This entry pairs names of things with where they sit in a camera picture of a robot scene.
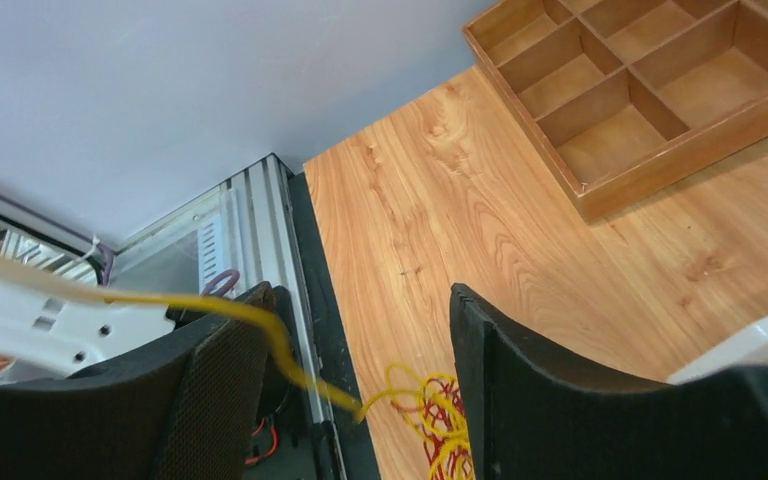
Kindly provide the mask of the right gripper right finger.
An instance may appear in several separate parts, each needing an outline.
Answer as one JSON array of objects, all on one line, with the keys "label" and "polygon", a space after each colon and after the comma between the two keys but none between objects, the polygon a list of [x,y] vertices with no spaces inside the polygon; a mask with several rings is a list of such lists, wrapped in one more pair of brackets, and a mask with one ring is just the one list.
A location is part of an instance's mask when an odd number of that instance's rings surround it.
[{"label": "right gripper right finger", "polygon": [[641,378],[461,283],[450,334],[480,479],[768,479],[768,366],[678,386]]}]

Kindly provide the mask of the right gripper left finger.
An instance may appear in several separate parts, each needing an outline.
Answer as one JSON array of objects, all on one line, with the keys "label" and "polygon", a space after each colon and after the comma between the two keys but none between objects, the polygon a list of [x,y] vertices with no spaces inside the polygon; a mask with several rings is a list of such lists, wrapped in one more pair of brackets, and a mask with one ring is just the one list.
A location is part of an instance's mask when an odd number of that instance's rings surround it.
[{"label": "right gripper left finger", "polygon": [[268,357],[216,314],[63,376],[0,374],[0,479],[239,479]]}]

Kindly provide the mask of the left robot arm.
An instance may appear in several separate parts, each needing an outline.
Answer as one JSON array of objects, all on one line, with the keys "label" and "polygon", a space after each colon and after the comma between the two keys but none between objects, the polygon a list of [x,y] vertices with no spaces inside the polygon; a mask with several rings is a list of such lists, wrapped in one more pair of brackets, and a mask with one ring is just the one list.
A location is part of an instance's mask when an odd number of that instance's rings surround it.
[{"label": "left robot arm", "polygon": [[175,328],[165,306],[82,304],[0,280],[0,361],[61,376],[157,340]]}]

